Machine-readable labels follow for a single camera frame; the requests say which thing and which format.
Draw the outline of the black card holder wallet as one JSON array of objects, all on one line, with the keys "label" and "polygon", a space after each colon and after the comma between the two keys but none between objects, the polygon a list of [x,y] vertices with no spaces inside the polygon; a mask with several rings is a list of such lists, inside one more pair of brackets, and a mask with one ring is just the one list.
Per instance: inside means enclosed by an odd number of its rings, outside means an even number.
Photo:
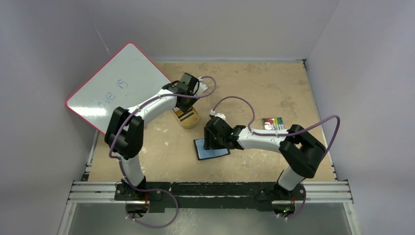
[{"label": "black card holder wallet", "polygon": [[214,159],[218,157],[223,157],[230,155],[231,152],[227,148],[223,149],[205,149],[204,143],[205,139],[195,139],[193,140],[196,157],[199,161]]}]

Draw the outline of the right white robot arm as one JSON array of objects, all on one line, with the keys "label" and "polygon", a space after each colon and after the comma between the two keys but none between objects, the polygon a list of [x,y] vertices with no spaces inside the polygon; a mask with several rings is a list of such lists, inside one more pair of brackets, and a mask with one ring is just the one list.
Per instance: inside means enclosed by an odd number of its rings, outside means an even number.
[{"label": "right white robot arm", "polygon": [[204,149],[259,149],[279,153],[288,163],[275,185],[276,196],[287,199],[304,179],[314,178],[326,156],[326,147],[302,126],[279,131],[231,127],[221,117],[211,117],[204,127]]}]

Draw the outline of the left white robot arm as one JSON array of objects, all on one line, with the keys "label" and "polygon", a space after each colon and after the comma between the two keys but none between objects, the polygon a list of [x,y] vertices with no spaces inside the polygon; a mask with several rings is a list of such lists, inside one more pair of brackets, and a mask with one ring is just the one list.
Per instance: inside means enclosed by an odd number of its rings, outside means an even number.
[{"label": "left white robot arm", "polygon": [[138,157],[146,125],[168,110],[187,112],[207,90],[203,77],[184,73],[180,80],[165,84],[139,105],[114,109],[104,141],[110,148],[109,157],[119,163],[122,182],[133,200],[142,199],[149,191]]}]

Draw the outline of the gold credit card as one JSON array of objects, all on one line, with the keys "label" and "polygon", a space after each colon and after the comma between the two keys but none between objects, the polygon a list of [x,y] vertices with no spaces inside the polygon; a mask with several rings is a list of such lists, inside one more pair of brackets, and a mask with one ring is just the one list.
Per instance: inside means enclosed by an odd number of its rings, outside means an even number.
[{"label": "gold credit card", "polygon": [[186,119],[189,119],[193,115],[194,115],[194,112],[186,113],[186,116],[185,115],[180,116],[180,122],[184,122]]}]

